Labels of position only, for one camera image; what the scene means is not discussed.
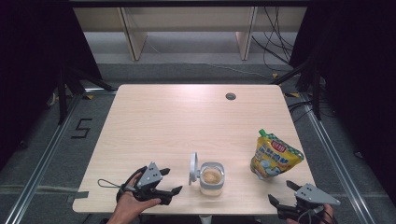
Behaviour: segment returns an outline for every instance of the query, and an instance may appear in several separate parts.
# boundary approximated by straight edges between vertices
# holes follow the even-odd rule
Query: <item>wooden table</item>
[[[232,92],[236,99],[228,100]],[[314,183],[306,160],[277,177],[259,180],[250,172],[259,129],[276,134],[302,150],[281,89],[275,85],[123,85],[119,88],[79,191],[89,197],[75,199],[81,213],[110,213],[117,189],[97,185],[99,178],[121,184],[138,168],[155,161],[170,168],[157,189],[183,186],[170,205],[159,205],[145,214],[267,215],[275,214],[268,194],[293,205],[293,190]],[[219,197],[189,186],[191,153],[198,166],[217,161],[225,169]]]

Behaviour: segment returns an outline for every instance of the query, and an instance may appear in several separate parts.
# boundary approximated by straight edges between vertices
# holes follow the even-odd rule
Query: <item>human arm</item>
[[[132,186],[142,173],[135,175],[128,185]],[[161,199],[150,199],[139,202],[131,191],[126,191],[120,196],[116,209],[107,224],[128,224],[139,216],[144,210],[161,202]]]

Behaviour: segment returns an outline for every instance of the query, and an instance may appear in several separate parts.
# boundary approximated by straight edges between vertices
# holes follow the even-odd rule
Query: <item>yellow snack bag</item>
[[[304,160],[304,155],[294,147],[289,146],[273,133],[259,131],[256,154],[251,159],[250,170],[259,179],[264,179],[287,172]]]

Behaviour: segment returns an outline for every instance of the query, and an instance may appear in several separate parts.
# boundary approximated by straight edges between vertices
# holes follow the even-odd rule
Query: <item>table leg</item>
[[[201,219],[202,224],[212,223],[212,216],[210,215],[200,215],[199,218]]]

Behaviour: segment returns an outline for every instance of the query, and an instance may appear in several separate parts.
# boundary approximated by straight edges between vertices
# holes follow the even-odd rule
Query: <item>gray floor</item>
[[[123,83],[240,83],[268,84],[274,69],[288,70],[275,57],[265,54],[254,42],[250,46],[247,61],[241,61],[233,33],[150,33],[144,53],[138,62],[130,60],[125,38],[120,33],[86,34],[104,80],[113,86]],[[283,35],[292,44],[295,34]],[[263,34],[255,37],[264,43]],[[272,46],[277,53],[282,51]],[[296,92],[294,77],[281,85],[285,93]],[[85,83],[87,88],[94,87]],[[65,127],[59,146],[56,147],[47,171],[43,174],[35,196],[30,201],[21,223],[83,223],[87,214],[72,210],[72,202],[80,181],[91,158],[95,143],[106,114],[111,107],[114,94],[96,93],[91,100],[78,100],[77,107]],[[288,105],[301,98],[286,97]],[[368,211],[376,223],[395,223],[396,209],[386,192],[376,180],[364,160],[354,156],[356,149],[350,141],[342,123],[322,98],[321,124],[340,155],[343,164],[362,196]],[[18,200],[23,186],[29,181],[41,155],[57,129],[58,105],[45,111],[37,121],[31,134],[26,137],[29,147],[17,151],[0,173],[0,221],[5,221],[8,211]],[[315,178],[315,184],[342,202],[335,207],[339,223],[361,223],[359,208],[348,197],[346,186],[327,157],[326,148],[306,114],[300,106],[291,114],[302,142],[305,156]],[[76,131],[80,119],[90,128],[87,138],[72,139],[81,135]],[[109,214],[94,214],[85,223],[99,223]],[[276,216],[262,217],[262,223],[285,223]]]

